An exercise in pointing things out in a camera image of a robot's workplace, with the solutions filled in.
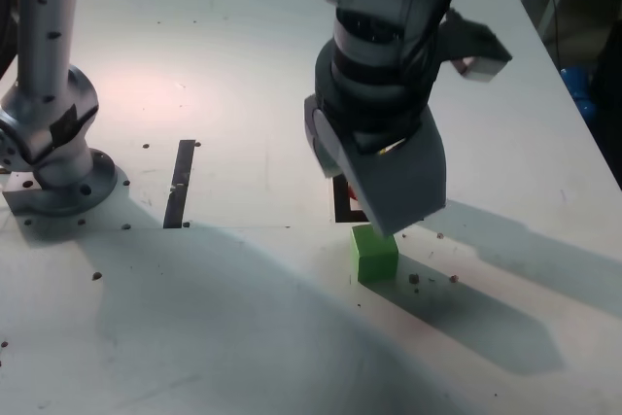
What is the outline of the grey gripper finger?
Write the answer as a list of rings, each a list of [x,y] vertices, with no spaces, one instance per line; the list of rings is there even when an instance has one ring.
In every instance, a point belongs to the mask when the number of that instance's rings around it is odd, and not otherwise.
[[[446,157],[430,109],[422,113],[414,135],[383,154],[360,154],[330,124],[319,132],[379,234],[393,235],[445,206]]]
[[[304,100],[304,127],[307,142],[317,159],[324,176],[332,179],[343,174],[328,149],[320,138],[320,128],[329,128],[329,122],[318,105],[316,96],[308,96]]]

